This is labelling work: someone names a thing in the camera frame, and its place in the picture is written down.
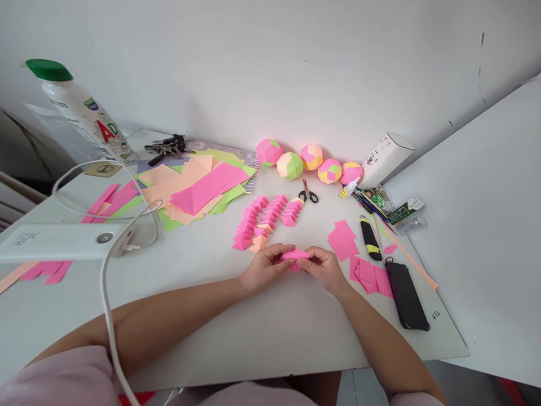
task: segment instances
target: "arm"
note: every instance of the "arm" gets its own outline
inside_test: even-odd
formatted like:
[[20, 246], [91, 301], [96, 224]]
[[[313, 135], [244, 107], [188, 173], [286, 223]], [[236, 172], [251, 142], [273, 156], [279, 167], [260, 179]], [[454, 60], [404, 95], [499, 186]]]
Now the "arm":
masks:
[[306, 252], [310, 259], [298, 263], [338, 299], [389, 399], [400, 393], [426, 392], [447, 404], [414, 349], [346, 280], [336, 255], [319, 247]]
[[[134, 374], [234, 304], [276, 281], [294, 263], [278, 263], [279, 258], [294, 249], [294, 245], [273, 244], [259, 251], [238, 278], [159, 293], [114, 309], [117, 348], [124, 373]], [[91, 345], [101, 345], [109, 351], [104, 315], [59, 339], [30, 363]]]

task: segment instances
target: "yellow utility knife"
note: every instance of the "yellow utility knife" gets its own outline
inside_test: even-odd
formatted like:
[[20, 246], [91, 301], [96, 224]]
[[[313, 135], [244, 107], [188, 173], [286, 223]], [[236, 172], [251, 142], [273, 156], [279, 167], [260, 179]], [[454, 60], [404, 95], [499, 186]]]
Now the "yellow utility knife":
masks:
[[372, 230], [372, 226], [370, 225], [370, 222], [363, 215], [361, 216], [360, 222], [361, 222], [362, 237], [365, 239], [365, 245], [366, 245], [366, 250], [368, 251], [368, 255], [370, 256], [370, 258], [376, 261], [382, 261], [383, 260], [382, 252], [379, 249], [378, 241], [376, 240], [376, 237], [374, 236], [374, 230]]

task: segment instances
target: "white cable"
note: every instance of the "white cable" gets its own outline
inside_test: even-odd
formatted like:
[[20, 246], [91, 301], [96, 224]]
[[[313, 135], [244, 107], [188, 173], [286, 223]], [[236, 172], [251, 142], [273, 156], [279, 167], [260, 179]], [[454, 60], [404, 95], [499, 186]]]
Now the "white cable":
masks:
[[[70, 173], [72, 173], [75, 169], [77, 169], [77, 168], [79, 168], [81, 166], [87, 165], [87, 164], [93, 164], [95, 162], [110, 162], [112, 164], [119, 165], [119, 166], [123, 167], [124, 169], [126, 169], [126, 171], [128, 172], [128, 175], [130, 175], [130, 178], [134, 181], [135, 186], [137, 187], [137, 190], [139, 191], [139, 193], [143, 197], [144, 202], [147, 204], [145, 206], [145, 208], [141, 212], [139, 212], [139, 214], [137, 214], [136, 216], [133, 216], [133, 217], [107, 217], [107, 216], [92, 215], [92, 214], [83, 213], [81, 211], [77, 211], [75, 209], [72, 209], [72, 208], [66, 206], [64, 203], [62, 203], [58, 199], [57, 192], [58, 192], [59, 184], [66, 177], [68, 177], [68, 175]], [[107, 293], [107, 282], [106, 282], [107, 265], [109, 263], [111, 252], [113, 251], [116, 244], [119, 241], [122, 240], [122, 237], [123, 237], [124, 233], [128, 230], [128, 228], [130, 228], [144, 214], [150, 214], [150, 217], [152, 218], [152, 222], [154, 224], [154, 235], [152, 236], [152, 239], [146, 244], [128, 245], [126, 248], [127, 248], [127, 250], [139, 249], [139, 248], [149, 246], [150, 244], [152, 244], [153, 242], [156, 241], [156, 239], [158, 238], [158, 220], [156, 219], [156, 216], [153, 213], [162, 206], [163, 200], [158, 199], [158, 200], [155, 200], [155, 201], [149, 203], [147, 198], [143, 194], [143, 191], [139, 187], [139, 185], [137, 183], [137, 179], [135, 179], [135, 177], [131, 174], [131, 172], [128, 170], [128, 168], [124, 164], [122, 164], [121, 162], [111, 161], [111, 160], [89, 161], [89, 162], [85, 162], [84, 164], [74, 166], [68, 172], [66, 172], [63, 176], [61, 176], [60, 179], [58, 179], [56, 181], [56, 183], [52, 187], [52, 194], [51, 195], [64, 209], [67, 209], [67, 210], [71, 211], [72, 213], [80, 214], [80, 215], [83, 215], [83, 216], [86, 216], [86, 217], [103, 218], [103, 219], [116, 219], [116, 220], [130, 219], [128, 224], [125, 226], [125, 228], [122, 230], [122, 232], [118, 235], [116, 241], [114, 241], [111, 244], [111, 246], [109, 247], [109, 250], [105, 254], [105, 258], [104, 258], [103, 262], [101, 263], [100, 287], [101, 287], [101, 300], [102, 300], [103, 309], [104, 309], [104, 313], [105, 313], [105, 323], [107, 325], [107, 333], [109, 335], [109, 347], [110, 347], [110, 350], [111, 350], [111, 358], [113, 360], [114, 370], [115, 370], [115, 372], [117, 374], [120, 385], [122, 386], [122, 389], [124, 390], [124, 393], [126, 394], [126, 397], [130, 401], [131, 405], [132, 406], [141, 406], [140, 403], [137, 401], [137, 398], [135, 397], [135, 394], [132, 391], [132, 389], [130, 387], [130, 384], [128, 383], [128, 380], [126, 379], [126, 376], [124, 375], [124, 371], [122, 370], [122, 367], [120, 365], [120, 359], [119, 359], [118, 350], [117, 350], [117, 341], [116, 341], [116, 337], [115, 337], [115, 334], [114, 334], [113, 315], [111, 314], [111, 305], [109, 303], [109, 294]], [[159, 203], [158, 206], [155, 207], [154, 209], [149, 210], [156, 203]]]

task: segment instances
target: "modular origami ball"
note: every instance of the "modular origami ball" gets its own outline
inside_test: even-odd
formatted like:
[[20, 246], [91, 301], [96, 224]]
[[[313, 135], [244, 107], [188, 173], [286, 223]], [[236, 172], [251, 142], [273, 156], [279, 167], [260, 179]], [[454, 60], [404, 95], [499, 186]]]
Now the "modular origami ball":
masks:
[[364, 174], [361, 164], [358, 162], [346, 162], [342, 165], [342, 177], [340, 181], [342, 184], [348, 184], [357, 178], [361, 178]]
[[257, 148], [259, 162], [265, 166], [273, 166], [283, 154], [282, 147], [276, 141], [266, 138], [261, 141]]
[[295, 152], [287, 152], [276, 162], [276, 167], [284, 179], [296, 179], [303, 172], [303, 160]]
[[325, 160], [317, 169], [317, 175], [323, 183], [334, 183], [342, 176], [340, 162], [334, 159]]
[[308, 144], [300, 150], [300, 157], [304, 161], [306, 170], [317, 169], [323, 163], [323, 151], [315, 144]]

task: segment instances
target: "glue bottle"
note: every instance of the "glue bottle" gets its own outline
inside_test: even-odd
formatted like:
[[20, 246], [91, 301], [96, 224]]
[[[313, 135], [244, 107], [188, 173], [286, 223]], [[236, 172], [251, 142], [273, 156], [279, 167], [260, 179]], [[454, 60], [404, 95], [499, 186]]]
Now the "glue bottle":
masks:
[[344, 198], [350, 196], [353, 193], [353, 191], [355, 190], [355, 188], [357, 187], [357, 182], [359, 182], [359, 180], [361, 180], [360, 176], [357, 177], [357, 179], [352, 180], [351, 182], [349, 182], [346, 186], [344, 186], [342, 191], [340, 193], [338, 193], [338, 198], [339, 199], [344, 199]]
[[40, 79], [41, 88], [55, 107], [107, 159], [132, 165], [139, 157], [105, 109], [86, 89], [73, 81], [66, 67], [47, 59], [29, 59], [26, 65]]

